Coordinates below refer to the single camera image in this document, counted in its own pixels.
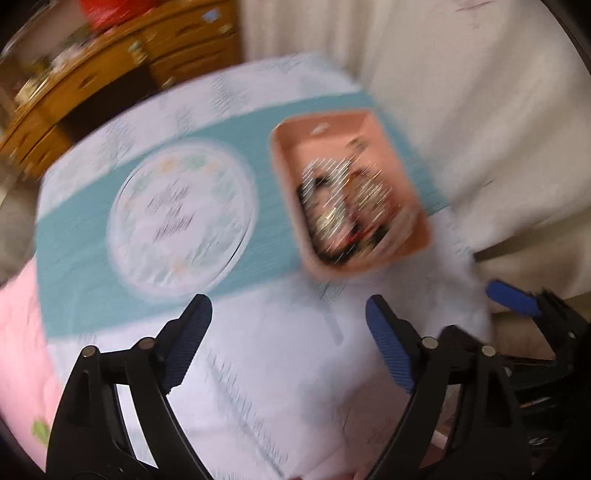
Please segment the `gold chain comb ornament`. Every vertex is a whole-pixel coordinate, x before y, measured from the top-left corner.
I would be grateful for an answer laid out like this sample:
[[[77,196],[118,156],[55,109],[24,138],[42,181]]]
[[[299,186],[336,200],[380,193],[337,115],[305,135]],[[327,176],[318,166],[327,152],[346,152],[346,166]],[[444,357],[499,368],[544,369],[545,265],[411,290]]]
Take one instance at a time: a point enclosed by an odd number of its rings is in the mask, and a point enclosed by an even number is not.
[[[363,231],[387,223],[394,215],[391,191],[379,171],[368,168],[349,173],[345,187],[346,210]]]

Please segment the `pink blanket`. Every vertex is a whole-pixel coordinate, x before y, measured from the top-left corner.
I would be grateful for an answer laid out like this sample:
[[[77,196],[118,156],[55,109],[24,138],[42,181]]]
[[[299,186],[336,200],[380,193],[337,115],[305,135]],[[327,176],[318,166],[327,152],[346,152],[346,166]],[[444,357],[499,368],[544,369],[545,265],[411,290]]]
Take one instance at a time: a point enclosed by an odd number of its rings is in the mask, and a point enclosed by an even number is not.
[[[40,468],[63,386],[41,322],[36,263],[1,288],[1,419]]]

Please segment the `pink plastic tray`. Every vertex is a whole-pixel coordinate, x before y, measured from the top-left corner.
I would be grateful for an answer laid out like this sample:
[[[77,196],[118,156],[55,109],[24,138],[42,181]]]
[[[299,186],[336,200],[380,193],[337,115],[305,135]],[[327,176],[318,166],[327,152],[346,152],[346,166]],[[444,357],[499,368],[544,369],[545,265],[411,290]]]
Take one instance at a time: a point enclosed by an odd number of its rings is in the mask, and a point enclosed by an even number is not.
[[[430,245],[419,192],[374,111],[284,119],[270,134],[270,152],[311,276],[351,278]]]

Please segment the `tree-print tablecloth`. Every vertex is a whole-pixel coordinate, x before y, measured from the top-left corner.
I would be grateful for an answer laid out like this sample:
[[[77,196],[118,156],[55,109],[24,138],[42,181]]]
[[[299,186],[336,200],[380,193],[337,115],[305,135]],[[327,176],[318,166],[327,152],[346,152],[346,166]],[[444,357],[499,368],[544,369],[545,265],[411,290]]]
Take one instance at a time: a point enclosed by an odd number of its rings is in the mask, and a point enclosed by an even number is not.
[[[374,463],[404,411],[365,320],[384,296],[424,335],[489,339],[473,257],[408,148],[434,241],[351,280],[304,271],[270,157],[287,117],[369,107],[318,54],[260,60],[171,89],[118,116],[45,174],[36,224],[42,322],[67,377],[156,334],[198,293],[211,327],[170,403],[217,479],[330,479]]]

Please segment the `wooden desk with drawers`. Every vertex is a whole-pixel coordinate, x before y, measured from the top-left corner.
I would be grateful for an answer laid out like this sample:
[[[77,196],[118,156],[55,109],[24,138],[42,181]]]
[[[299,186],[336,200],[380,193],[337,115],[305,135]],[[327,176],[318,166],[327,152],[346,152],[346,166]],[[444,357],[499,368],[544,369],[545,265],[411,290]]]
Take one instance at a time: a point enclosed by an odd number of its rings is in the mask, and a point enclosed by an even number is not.
[[[143,99],[242,62],[238,2],[168,1],[104,33],[17,107],[1,157],[40,179],[87,134]]]

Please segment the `red plastic bag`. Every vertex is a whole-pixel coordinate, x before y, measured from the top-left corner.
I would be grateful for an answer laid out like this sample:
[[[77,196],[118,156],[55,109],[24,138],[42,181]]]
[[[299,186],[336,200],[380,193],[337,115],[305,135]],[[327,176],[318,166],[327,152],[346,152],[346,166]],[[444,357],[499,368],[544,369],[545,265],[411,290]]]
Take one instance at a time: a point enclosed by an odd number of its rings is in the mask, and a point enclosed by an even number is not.
[[[158,7],[159,0],[79,0],[78,4],[93,30],[107,30]]]

